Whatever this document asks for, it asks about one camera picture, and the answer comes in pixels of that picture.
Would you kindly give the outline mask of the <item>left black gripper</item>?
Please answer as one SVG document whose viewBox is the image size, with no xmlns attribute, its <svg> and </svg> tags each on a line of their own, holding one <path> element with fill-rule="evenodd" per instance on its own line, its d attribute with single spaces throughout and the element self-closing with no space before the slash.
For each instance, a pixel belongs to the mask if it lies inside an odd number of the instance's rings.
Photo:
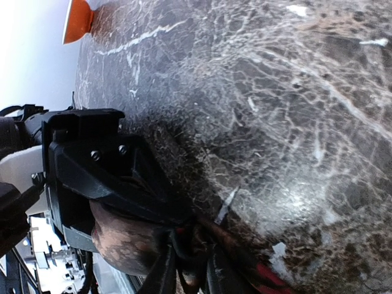
<svg viewBox="0 0 392 294">
<path fill-rule="evenodd" d="M 43 115 L 42 154 L 53 227 L 70 247 L 95 251 L 89 201 L 125 216 L 169 226 L 192 218 L 145 140 L 117 135 L 124 113 L 114 109 Z"/>
</svg>

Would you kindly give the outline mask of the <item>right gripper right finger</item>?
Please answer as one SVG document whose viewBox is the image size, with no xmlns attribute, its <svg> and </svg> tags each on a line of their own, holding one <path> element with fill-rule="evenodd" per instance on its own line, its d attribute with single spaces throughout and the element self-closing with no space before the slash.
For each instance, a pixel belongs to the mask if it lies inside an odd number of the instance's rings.
<svg viewBox="0 0 392 294">
<path fill-rule="evenodd" d="M 207 261 L 206 286 L 207 293 L 251 293 L 242 278 L 230 266 L 222 251 L 212 251 Z"/>
</svg>

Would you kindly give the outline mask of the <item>brown red floral tie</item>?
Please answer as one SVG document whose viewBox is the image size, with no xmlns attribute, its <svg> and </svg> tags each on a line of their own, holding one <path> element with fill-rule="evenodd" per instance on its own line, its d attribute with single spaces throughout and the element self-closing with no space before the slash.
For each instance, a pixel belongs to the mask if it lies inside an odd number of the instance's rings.
<svg viewBox="0 0 392 294">
<path fill-rule="evenodd" d="M 228 231 L 196 216 L 182 225 L 156 224 L 125 216 L 97 201 L 92 241 L 103 259 L 126 274 L 146 279 L 171 232 L 179 232 L 184 260 L 176 272 L 176 293 L 207 293 L 206 268 L 212 251 L 222 251 L 251 293 L 293 293 L 277 274 L 254 257 Z"/>
</svg>

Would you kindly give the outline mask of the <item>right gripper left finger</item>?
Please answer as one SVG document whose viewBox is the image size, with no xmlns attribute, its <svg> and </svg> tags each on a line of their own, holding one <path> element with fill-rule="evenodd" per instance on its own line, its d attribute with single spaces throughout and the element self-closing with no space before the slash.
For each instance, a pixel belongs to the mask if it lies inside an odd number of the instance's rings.
<svg viewBox="0 0 392 294">
<path fill-rule="evenodd" d="M 184 260 L 179 232 L 171 232 L 166 245 L 147 275 L 138 294 L 176 293 L 176 272 Z"/>
</svg>

